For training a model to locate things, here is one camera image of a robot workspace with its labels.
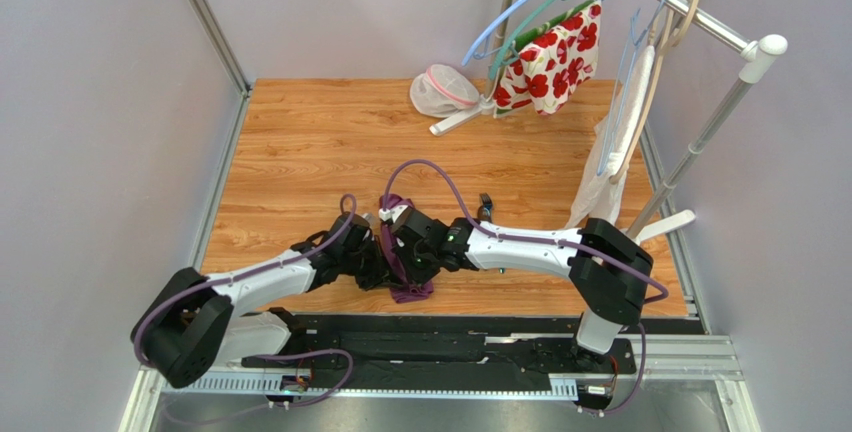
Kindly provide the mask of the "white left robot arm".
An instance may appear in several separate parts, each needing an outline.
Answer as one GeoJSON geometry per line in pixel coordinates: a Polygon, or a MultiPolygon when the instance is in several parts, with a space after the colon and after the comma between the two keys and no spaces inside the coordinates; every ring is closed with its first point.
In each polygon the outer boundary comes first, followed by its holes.
{"type": "Polygon", "coordinates": [[[340,215],[331,229],[308,236],[280,255],[228,273],[193,267],[172,275],[132,329],[138,360],[175,388],[210,368],[248,357],[277,355],[296,334],[295,319],[272,302],[354,278],[371,290],[395,283],[370,223],[340,215]]]}

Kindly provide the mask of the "purple cloth napkin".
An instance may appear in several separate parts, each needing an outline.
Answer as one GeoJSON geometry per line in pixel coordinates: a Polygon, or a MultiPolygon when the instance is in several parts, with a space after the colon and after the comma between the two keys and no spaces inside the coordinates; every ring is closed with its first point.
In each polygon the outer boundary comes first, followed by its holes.
{"type": "Polygon", "coordinates": [[[393,250],[394,239],[390,226],[382,224],[380,228],[380,245],[384,258],[391,270],[390,295],[397,304],[405,304],[427,300],[434,292],[432,282],[416,285],[409,282],[403,264],[393,250]]]}

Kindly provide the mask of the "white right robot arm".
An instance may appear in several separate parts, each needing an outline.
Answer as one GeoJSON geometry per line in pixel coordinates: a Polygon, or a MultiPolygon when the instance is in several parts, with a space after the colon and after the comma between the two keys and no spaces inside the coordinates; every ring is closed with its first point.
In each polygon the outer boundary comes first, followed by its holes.
{"type": "Polygon", "coordinates": [[[586,304],[575,334],[587,352],[610,352],[625,327],[639,323],[653,260],[611,223],[590,219],[582,228],[536,231],[497,226],[466,217],[452,224],[412,206],[379,213],[391,249],[417,285],[441,271],[517,269],[571,282],[586,304]]]}

